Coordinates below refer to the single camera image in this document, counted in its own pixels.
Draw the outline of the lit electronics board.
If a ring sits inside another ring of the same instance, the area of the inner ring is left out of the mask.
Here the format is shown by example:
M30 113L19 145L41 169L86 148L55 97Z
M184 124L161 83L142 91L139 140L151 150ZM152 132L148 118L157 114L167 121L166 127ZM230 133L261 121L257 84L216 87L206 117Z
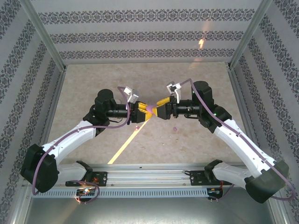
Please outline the lit electronics board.
M97 192L96 187L85 187L76 190L76 198L82 200L83 198L91 199L95 197Z

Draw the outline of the small electronics board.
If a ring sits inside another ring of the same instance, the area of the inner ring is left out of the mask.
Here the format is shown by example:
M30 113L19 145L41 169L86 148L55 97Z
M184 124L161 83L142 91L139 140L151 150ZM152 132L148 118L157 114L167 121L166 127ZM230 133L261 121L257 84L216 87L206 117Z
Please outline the small electronics board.
M223 189L222 187L219 188L207 188L208 197L216 200L220 199L223 196Z

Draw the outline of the aluminium frame side rail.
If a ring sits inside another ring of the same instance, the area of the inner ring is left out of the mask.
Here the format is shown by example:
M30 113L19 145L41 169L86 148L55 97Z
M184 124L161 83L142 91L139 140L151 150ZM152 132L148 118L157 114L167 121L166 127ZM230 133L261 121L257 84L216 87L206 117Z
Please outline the aluminium frame side rail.
M251 121L250 121L249 113L248 113L245 101L243 99L242 91L238 84L235 73L234 73L234 71L232 71L230 69L227 69L227 71L228 71L228 76L229 76L229 79L230 79L230 82L232 85L232 89L234 91L235 99L236 99L236 102L237 102L237 105L239 108L240 116L242 118L242 123L243 123L245 133L256 145L258 145L258 141L255 137L255 133L254 133ZM268 200L268 202L269 202L271 212L273 214L273 218L274 218L276 224L291 224L292 223L283 201L279 201L279 200L275 200L275 199L271 198Z
M24 178L21 176L21 168L23 161L25 159L27 149L33 145L37 144L39 146L47 142L49 137L49 131L52 125L53 117L57 107L61 86L65 77L66 69L63 69L54 80L54 86L52 89L48 89L44 97L38 97L35 103L35 107L29 118L28 125L26 127L26 132L18 156L14 164L14 173L12 176L15 177L15 183L11 183L11 186L14 187L15 193L15 202L12 207L12 214L10 220L6 224L12 224L14 222L15 215L19 211L18 200L21 192L21 185L24 181Z

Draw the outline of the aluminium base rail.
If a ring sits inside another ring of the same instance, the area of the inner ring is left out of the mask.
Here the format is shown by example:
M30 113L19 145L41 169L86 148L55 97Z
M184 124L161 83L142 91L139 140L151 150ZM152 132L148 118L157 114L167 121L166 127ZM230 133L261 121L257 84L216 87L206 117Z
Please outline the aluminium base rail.
M92 167L92 172L107 172L106 187L159 188L192 186L190 171L204 171L199 164L135 164L135 165L102 165ZM88 180L92 182L92 172ZM224 181L212 181L202 187L229 186Z

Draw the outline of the aluminium frame corner post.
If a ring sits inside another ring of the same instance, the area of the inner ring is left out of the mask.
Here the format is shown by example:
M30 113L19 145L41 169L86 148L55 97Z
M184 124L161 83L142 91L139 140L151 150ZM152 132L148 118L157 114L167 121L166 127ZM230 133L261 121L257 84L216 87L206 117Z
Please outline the aluminium frame corner post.
M268 10L272 0L261 0L258 8L256 9L251 22L249 23L244 35L242 36L240 43L238 44L235 52L228 63L228 69L232 70L236 64L238 63L239 59L241 58L243 52L245 51L247 44L251 40L254 32L256 31L260 21L262 20L263 16L265 15L266 11Z
M60 70L65 70L66 65L63 62L58 50L54 42L52 41L48 31L46 30L40 16L38 15L37 11L35 10L31 0L19 0L21 6L23 7L24 11L26 12L27 16L31 20L33 26L35 27L37 33L39 34L41 40L45 44L46 48L48 49L50 55L54 59L56 65Z

